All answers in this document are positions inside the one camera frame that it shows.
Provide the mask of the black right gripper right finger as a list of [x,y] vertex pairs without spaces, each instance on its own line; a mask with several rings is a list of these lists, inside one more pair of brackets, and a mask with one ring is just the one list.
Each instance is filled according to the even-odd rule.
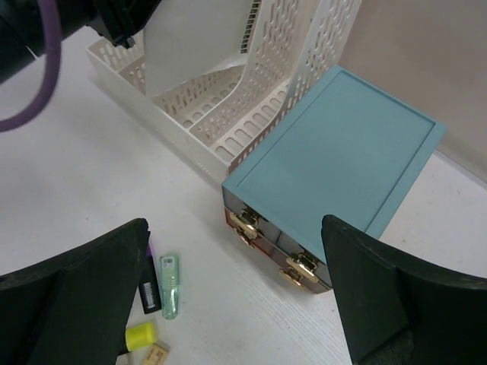
[[353,364],[484,364],[486,279],[427,262],[328,214],[326,263]]

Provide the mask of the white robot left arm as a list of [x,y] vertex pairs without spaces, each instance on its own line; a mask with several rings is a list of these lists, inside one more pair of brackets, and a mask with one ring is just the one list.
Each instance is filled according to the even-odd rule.
[[[62,39],[84,26],[114,46],[130,48],[160,0],[58,0]],[[1,2],[1,82],[46,51],[37,1]]]

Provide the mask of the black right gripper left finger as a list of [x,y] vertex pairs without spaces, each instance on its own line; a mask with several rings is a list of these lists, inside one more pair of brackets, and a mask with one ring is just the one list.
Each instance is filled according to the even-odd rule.
[[114,364],[145,265],[136,218],[84,245],[1,276],[3,364]]

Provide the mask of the white spiral notebook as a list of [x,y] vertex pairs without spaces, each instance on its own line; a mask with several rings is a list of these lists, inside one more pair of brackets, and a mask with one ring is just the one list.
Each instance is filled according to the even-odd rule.
[[247,62],[259,1],[162,1],[144,29],[145,93]]

